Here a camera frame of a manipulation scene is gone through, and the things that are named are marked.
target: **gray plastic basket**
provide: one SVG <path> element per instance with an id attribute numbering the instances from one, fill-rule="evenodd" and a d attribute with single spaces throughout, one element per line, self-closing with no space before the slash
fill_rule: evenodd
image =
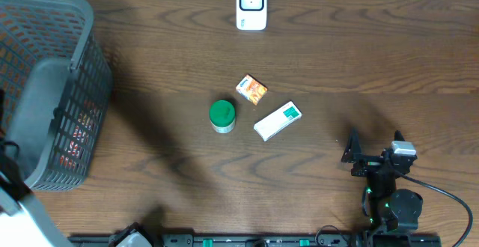
<path id="1" fill-rule="evenodd" d="M 32 189 L 86 178 L 113 88 L 93 19 L 85 0 L 0 0 L 1 129 Z"/>

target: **wooden table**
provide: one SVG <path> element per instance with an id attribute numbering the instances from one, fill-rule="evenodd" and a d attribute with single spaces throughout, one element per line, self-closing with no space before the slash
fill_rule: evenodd
<path id="1" fill-rule="evenodd" d="M 361 228 L 365 179 L 340 163 L 352 126 L 371 154 L 401 130 L 418 150 L 410 176 L 479 216 L 479 0 L 269 0 L 261 32 L 236 29 L 236 0 L 88 1 L 115 91 L 89 178 L 38 193 L 64 233 Z M 235 93 L 247 73 L 269 88 L 258 106 Z M 220 98 L 237 108 L 227 135 L 208 118 Z M 263 142 L 253 124 L 289 100 L 303 118 Z M 418 231 L 451 246 L 465 210 L 397 184 L 424 198 Z"/>

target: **white device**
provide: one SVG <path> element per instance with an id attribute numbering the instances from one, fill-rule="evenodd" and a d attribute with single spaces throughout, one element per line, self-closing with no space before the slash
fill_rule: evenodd
<path id="1" fill-rule="evenodd" d="M 263 30 L 268 17 L 267 0 L 237 0 L 237 28 Z"/>

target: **white box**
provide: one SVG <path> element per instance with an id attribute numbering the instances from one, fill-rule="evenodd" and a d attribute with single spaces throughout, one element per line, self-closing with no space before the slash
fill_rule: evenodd
<path id="1" fill-rule="evenodd" d="M 260 134 L 264 141 L 267 141 L 301 117 L 302 113 L 300 110 L 290 101 L 272 114 L 266 116 L 263 120 L 257 122 L 253 126 L 253 129 Z"/>

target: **small container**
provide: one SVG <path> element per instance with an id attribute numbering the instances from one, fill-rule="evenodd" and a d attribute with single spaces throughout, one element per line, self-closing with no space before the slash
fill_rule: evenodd
<path id="1" fill-rule="evenodd" d="M 216 101 L 210 108 L 210 121 L 213 129 L 221 134 L 230 132 L 236 122 L 233 104 L 226 100 Z"/>

